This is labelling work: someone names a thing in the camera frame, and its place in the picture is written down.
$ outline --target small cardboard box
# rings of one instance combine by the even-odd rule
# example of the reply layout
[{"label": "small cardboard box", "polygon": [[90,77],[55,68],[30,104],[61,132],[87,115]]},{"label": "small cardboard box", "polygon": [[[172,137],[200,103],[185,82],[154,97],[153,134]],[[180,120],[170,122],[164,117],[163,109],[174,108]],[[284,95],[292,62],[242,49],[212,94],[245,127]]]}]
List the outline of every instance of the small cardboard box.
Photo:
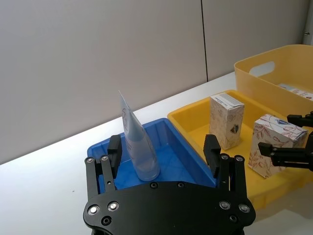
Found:
[{"label": "small cardboard box", "polygon": [[223,149],[239,144],[245,105],[226,93],[211,96],[209,133]]},{"label": "small cardboard box", "polygon": [[278,84],[278,86],[281,87],[281,88],[286,89],[287,91],[290,91],[290,92],[292,92],[294,94],[297,94],[299,96],[302,96],[302,97],[304,97],[306,99],[309,99],[309,100],[313,101],[313,93],[309,93],[309,92],[305,92],[305,91],[299,90],[297,88],[294,88],[292,86],[286,85],[284,83]]},{"label": "small cardboard box", "polygon": [[270,143],[273,147],[280,148],[297,148],[304,144],[307,132],[301,127],[269,114],[260,117],[254,123],[249,167],[264,178],[281,172],[285,167],[273,166],[269,157],[261,155],[258,143]]}]

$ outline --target white box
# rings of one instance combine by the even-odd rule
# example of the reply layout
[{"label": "white box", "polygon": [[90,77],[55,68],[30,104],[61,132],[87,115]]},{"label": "white box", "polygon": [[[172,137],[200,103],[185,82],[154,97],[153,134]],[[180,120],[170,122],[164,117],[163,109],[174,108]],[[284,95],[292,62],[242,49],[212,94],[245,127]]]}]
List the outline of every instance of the white box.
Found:
[{"label": "white box", "polygon": [[211,96],[209,133],[223,149],[239,144],[245,105],[226,93]]},{"label": "white box", "polygon": [[285,167],[273,166],[270,157],[261,155],[259,142],[270,143],[273,147],[298,148],[304,144],[307,133],[307,130],[275,116],[263,115],[254,123],[249,167],[264,178],[281,172]]},{"label": "white box", "polygon": [[294,94],[297,94],[299,96],[302,96],[302,97],[304,97],[306,99],[309,99],[309,100],[313,101],[313,93],[309,93],[309,92],[305,92],[303,90],[299,90],[299,89],[297,89],[295,87],[286,85],[284,83],[278,84],[278,86],[281,87],[281,88],[286,89],[287,91],[290,91],[290,92],[292,92]]}]

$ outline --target yellow plastic tray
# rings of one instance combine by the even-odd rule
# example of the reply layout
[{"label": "yellow plastic tray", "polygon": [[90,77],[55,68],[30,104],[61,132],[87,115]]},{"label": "yellow plastic tray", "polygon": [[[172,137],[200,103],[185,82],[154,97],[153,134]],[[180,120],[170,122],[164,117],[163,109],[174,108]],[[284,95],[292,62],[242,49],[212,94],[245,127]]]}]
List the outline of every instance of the yellow plastic tray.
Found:
[{"label": "yellow plastic tray", "polygon": [[305,115],[313,110],[312,100],[277,86],[285,83],[313,93],[312,46],[280,47],[239,61],[234,67],[237,90],[283,116]]},{"label": "yellow plastic tray", "polygon": [[[222,150],[222,152],[232,157],[240,154],[246,159],[247,193],[254,207],[256,209],[262,208],[291,190],[312,181],[313,173],[306,169],[287,168],[283,172],[264,179],[247,166],[255,120],[264,114],[272,114],[284,120],[286,118],[237,91],[230,90],[226,93],[245,104],[245,113],[240,135],[241,143],[234,148]],[[210,98],[206,98],[168,114],[168,119],[204,161],[203,144],[204,137],[209,130],[209,109]]]}]

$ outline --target white table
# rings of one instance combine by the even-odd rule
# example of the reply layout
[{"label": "white table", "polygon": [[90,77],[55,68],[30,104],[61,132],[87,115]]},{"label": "white table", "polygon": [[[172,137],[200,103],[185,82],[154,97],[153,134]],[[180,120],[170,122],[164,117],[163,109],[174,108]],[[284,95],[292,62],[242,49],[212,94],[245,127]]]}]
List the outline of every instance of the white table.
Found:
[{"label": "white table", "polygon": [[[137,110],[141,123],[165,118],[186,104],[236,89],[234,72]],[[89,235],[83,222],[87,202],[87,148],[123,132],[119,117],[0,165],[0,234]],[[257,213],[247,235],[311,235],[313,184]]]}]

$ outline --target blue plastic bin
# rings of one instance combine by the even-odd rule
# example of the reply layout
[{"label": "blue plastic bin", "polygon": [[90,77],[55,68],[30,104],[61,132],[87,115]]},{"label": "blue plastic bin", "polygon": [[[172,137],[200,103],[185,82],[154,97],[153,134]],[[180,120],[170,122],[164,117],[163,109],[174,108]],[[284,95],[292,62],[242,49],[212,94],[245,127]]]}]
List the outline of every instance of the blue plastic bin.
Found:
[{"label": "blue plastic bin", "polygon": [[[215,179],[206,163],[180,135],[166,118],[158,119],[143,125],[161,168],[160,175],[154,181],[185,181],[209,187],[215,186]],[[134,170],[126,149],[125,135],[121,134],[123,154],[117,177],[114,180],[117,189],[144,184]],[[99,159],[107,154],[110,139],[89,147],[88,157]],[[100,192],[104,193],[104,179],[99,176]]]}]

